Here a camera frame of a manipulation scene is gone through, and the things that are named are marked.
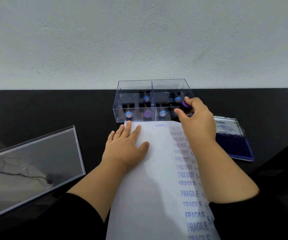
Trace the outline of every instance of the finger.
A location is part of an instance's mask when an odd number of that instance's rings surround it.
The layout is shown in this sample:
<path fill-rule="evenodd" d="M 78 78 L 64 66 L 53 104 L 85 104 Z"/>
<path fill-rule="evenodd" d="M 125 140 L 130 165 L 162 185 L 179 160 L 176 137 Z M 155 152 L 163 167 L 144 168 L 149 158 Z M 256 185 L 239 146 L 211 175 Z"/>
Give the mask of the finger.
<path fill-rule="evenodd" d="M 147 154 L 148 148 L 149 148 L 149 142 L 148 141 L 143 142 L 142 145 L 139 146 L 139 148 L 138 148 L 139 153 L 143 158 Z"/>
<path fill-rule="evenodd" d="M 116 131 L 113 139 L 119 138 L 119 137 L 121 136 L 121 134 L 123 133 L 123 130 L 124 130 L 124 125 L 122 124 L 122 125 L 118 128 L 118 130 Z"/>
<path fill-rule="evenodd" d="M 111 133 L 109 133 L 106 144 L 112 142 L 112 140 L 114 138 L 114 134 L 115 134 L 115 131 L 113 131 L 113 130 Z"/>
<path fill-rule="evenodd" d="M 132 128 L 132 122 L 129 120 L 129 121 L 127 121 L 127 123 L 126 123 L 126 126 L 125 126 L 125 128 L 124 128 L 124 131 L 123 131 L 121 137 L 124 137 L 124 138 L 129 137 L 129 136 L 130 136 L 130 129 L 131 129 L 131 128 Z"/>
<path fill-rule="evenodd" d="M 177 114 L 181 123 L 188 119 L 187 115 L 183 112 L 183 110 L 176 108 L 176 109 L 174 109 L 174 112 Z"/>
<path fill-rule="evenodd" d="M 130 138 L 132 138 L 134 143 L 137 141 L 137 138 L 138 138 L 140 132 L 141 132 L 141 125 L 139 124 L 136 127 L 136 129 L 130 134 Z"/>
<path fill-rule="evenodd" d="M 193 107 L 194 112 L 202 108 L 204 105 L 203 102 L 198 97 L 194 97 L 194 98 L 185 97 L 184 100 L 188 105 Z"/>

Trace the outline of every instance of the transparent lid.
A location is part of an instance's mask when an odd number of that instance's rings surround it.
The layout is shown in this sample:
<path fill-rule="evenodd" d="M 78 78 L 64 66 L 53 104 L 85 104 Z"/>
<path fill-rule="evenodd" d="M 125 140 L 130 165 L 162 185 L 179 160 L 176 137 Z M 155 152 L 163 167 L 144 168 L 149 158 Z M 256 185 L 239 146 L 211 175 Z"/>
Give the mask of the transparent lid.
<path fill-rule="evenodd" d="M 74 126 L 1 150 L 0 214 L 82 175 Z"/>

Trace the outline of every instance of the black sleeve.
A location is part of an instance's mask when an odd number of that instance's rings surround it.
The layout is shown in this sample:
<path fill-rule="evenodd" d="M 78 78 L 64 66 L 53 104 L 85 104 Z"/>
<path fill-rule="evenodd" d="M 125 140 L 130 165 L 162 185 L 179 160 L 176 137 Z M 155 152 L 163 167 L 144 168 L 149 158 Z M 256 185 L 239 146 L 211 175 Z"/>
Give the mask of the black sleeve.
<path fill-rule="evenodd" d="M 274 196 L 227 204 L 209 204 L 214 225 L 224 239 L 288 239 L 288 211 Z"/>
<path fill-rule="evenodd" d="M 5 230 L 0 239 L 64 239 L 68 236 L 102 239 L 104 223 L 98 212 L 84 199 L 66 193 L 37 219 Z"/>

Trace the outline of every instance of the forearm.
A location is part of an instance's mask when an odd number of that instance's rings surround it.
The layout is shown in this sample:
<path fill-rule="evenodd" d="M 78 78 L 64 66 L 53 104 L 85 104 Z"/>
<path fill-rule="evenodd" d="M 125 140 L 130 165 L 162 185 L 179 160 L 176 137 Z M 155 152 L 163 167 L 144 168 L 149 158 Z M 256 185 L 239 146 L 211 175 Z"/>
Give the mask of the forearm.
<path fill-rule="evenodd" d="M 90 203 L 105 221 L 124 173 L 113 163 L 102 162 L 68 193 L 78 195 Z"/>
<path fill-rule="evenodd" d="M 192 143 L 191 148 L 209 202 L 238 202 L 258 194 L 258 186 L 215 141 L 204 145 Z"/>

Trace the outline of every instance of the right hand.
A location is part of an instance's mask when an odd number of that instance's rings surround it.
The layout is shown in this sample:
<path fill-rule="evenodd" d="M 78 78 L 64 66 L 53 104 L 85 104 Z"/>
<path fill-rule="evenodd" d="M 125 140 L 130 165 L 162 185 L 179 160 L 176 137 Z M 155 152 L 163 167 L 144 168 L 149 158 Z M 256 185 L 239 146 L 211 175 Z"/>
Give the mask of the right hand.
<path fill-rule="evenodd" d="M 198 98 L 184 98 L 185 102 L 194 109 L 192 117 L 188 117 L 181 109 L 176 108 L 179 120 L 182 123 L 184 134 L 191 146 L 202 146 L 215 142 L 216 124 L 213 114 Z"/>

